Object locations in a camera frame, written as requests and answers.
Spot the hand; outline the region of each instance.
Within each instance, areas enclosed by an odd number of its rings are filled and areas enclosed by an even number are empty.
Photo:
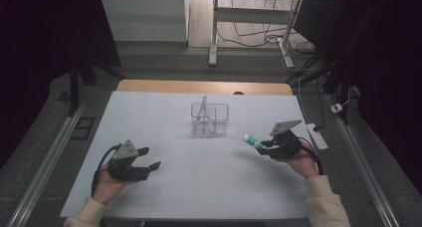
[[[306,142],[302,142],[302,145],[310,150],[311,146]],[[304,150],[300,149],[299,152],[289,159],[275,159],[278,162],[284,162],[292,167],[292,169],[305,179],[319,176],[317,172],[317,166],[313,158]]]
[[[114,179],[106,170],[107,167],[108,163],[103,165],[102,171],[99,174],[99,182],[93,195],[93,199],[103,205],[108,205],[125,187],[137,182]]]

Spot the marker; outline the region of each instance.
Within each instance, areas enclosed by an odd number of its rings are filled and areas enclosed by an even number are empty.
[[[266,146],[262,145],[259,141],[254,139],[253,137],[249,136],[248,134],[245,134],[242,138],[246,143],[250,144],[254,148],[267,148]]]

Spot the wall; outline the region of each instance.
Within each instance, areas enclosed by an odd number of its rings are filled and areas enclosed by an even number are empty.
[[[188,0],[102,0],[115,41],[188,40]]]

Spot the white sleeve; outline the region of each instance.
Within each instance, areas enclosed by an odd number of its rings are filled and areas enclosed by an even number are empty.
[[[306,207],[313,227],[350,226],[340,197],[332,193],[326,175],[305,181],[308,190]]]
[[[66,219],[64,227],[98,227],[103,215],[106,213],[106,206],[89,199],[82,210],[75,216]]]

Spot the white table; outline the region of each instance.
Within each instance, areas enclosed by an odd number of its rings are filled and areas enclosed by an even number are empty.
[[[129,186],[105,217],[141,220],[274,220],[306,218],[304,180],[242,140],[270,139],[278,121],[303,119],[294,96],[207,95],[229,105],[226,134],[192,133],[190,107],[204,95],[114,92],[61,213],[76,214],[106,151],[130,139],[150,147],[133,166],[161,161],[146,181]],[[310,140],[305,123],[293,128]]]

